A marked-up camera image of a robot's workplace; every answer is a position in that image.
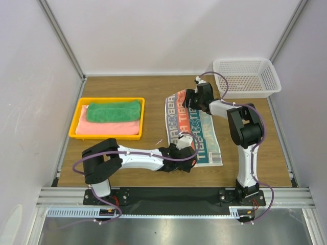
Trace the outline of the patterned white cloth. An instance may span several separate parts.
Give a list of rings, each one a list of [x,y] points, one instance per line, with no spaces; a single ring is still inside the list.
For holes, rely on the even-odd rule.
[[[216,138],[213,119],[201,110],[183,107],[186,91],[179,91],[165,99],[165,123],[169,143],[177,143],[180,132],[190,132],[198,140],[192,144],[199,150],[197,167],[222,166],[222,156]]]

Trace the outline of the green towel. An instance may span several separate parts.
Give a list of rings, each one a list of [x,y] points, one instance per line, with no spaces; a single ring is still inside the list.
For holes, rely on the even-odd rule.
[[[141,118],[139,101],[116,103],[90,103],[86,110],[86,120],[91,123],[124,123]]]

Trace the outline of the pink towel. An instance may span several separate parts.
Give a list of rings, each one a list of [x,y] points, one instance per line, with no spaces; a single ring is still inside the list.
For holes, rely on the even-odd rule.
[[[137,135],[140,120],[130,122],[89,122],[86,119],[88,105],[83,105],[75,130],[77,135]]]

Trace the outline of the yellow plastic tray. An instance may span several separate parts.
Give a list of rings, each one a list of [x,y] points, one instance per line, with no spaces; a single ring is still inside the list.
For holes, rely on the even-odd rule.
[[[76,134],[76,128],[78,127],[79,118],[82,114],[82,107],[88,106],[90,103],[104,104],[104,103],[119,103],[119,102],[131,102],[139,101],[141,105],[141,115],[139,120],[139,131],[137,134],[118,134],[115,131],[112,134]],[[144,112],[145,110],[145,99],[143,97],[82,97],[78,100],[74,116],[69,129],[69,136],[75,139],[82,140],[100,140],[107,138],[116,138],[119,140],[140,140],[143,134],[143,124],[144,124]]]

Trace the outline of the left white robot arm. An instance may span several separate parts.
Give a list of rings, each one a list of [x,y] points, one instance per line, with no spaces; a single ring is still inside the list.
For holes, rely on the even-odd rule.
[[[151,171],[189,173],[197,162],[192,138],[181,138],[181,143],[168,147],[140,150],[119,145],[114,138],[106,139],[82,152],[85,183],[95,192],[101,204],[112,200],[109,177],[120,169],[142,168]]]

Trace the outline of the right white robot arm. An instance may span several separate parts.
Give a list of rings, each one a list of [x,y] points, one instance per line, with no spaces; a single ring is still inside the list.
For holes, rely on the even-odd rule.
[[[256,162],[259,146],[266,136],[262,117],[254,105],[216,99],[208,82],[198,83],[196,89],[187,89],[182,105],[228,121],[230,136],[238,148],[239,159],[235,200],[241,205],[249,204],[260,190]]]

